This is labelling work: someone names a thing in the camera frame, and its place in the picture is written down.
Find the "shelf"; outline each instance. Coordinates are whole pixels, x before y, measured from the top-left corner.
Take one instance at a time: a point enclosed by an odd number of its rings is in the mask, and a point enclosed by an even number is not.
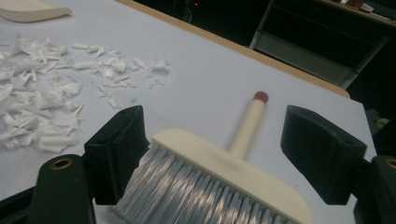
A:
[[[350,67],[265,32],[260,34],[255,49],[344,89],[358,75]]]

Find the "gray bristles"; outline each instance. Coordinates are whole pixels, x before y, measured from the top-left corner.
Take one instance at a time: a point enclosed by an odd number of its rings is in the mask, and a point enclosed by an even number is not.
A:
[[[135,224],[292,224],[158,146],[142,158],[114,212]]]

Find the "plastic scrap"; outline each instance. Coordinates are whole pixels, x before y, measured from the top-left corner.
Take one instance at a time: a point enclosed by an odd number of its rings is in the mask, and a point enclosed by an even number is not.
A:
[[[11,52],[0,51],[0,143],[7,148],[36,144],[42,150],[59,153],[78,143],[71,134],[79,129],[83,104],[72,98],[81,93],[83,84],[57,71],[91,71],[103,77],[106,82],[95,86],[114,109],[120,107],[111,89],[138,86],[131,73],[141,74],[137,73],[141,70],[154,77],[148,84],[150,89],[172,83],[168,61],[145,63],[135,57],[128,64],[120,50],[105,50],[99,45],[72,43],[71,49],[82,49],[86,56],[91,56],[91,59],[84,57],[85,61],[81,62],[75,62],[79,53],[71,54],[67,47],[58,46],[50,39],[40,42],[18,35],[13,45],[0,47],[12,48]],[[50,89],[36,86],[43,83],[38,82],[41,76],[51,84]],[[134,97],[129,103],[137,100]],[[56,111],[63,111],[66,118],[58,119]]]

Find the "white table surface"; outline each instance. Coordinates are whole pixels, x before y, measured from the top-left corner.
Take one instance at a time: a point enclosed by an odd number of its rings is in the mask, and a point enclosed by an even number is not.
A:
[[[51,3],[71,7],[72,16],[34,23],[0,18],[0,41],[12,44],[20,34],[40,41],[50,38],[64,46],[80,42],[120,49],[128,64],[132,64],[134,57],[147,62],[155,57],[168,60],[173,84],[151,90],[149,79],[144,77],[149,72],[130,71],[138,87],[114,92],[121,107],[144,107],[148,139],[160,130],[178,127],[226,148],[248,101],[256,91],[266,91],[270,100],[247,161],[296,188],[306,199],[317,223],[355,222],[356,199],[352,196],[347,206],[325,204],[288,161],[279,144],[286,107],[298,105],[316,111],[360,139],[368,146],[365,158],[370,160],[375,149],[360,103],[111,0],[51,0]],[[59,73],[67,73],[84,83],[76,97],[84,104],[83,122],[81,130],[72,133],[79,144],[62,152],[82,155],[83,144],[118,110],[98,97],[92,81],[99,77],[71,69]],[[32,187],[41,164],[56,156],[59,154],[36,147],[10,150],[0,146],[0,200]],[[106,207],[95,206],[95,209],[98,223],[123,223]]]

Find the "brush handle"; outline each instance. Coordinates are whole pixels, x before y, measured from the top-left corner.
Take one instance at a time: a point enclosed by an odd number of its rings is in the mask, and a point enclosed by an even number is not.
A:
[[[268,95],[263,91],[259,91],[254,95],[254,99],[248,105],[241,124],[228,149],[231,155],[241,160],[245,159],[261,123],[267,101]]]

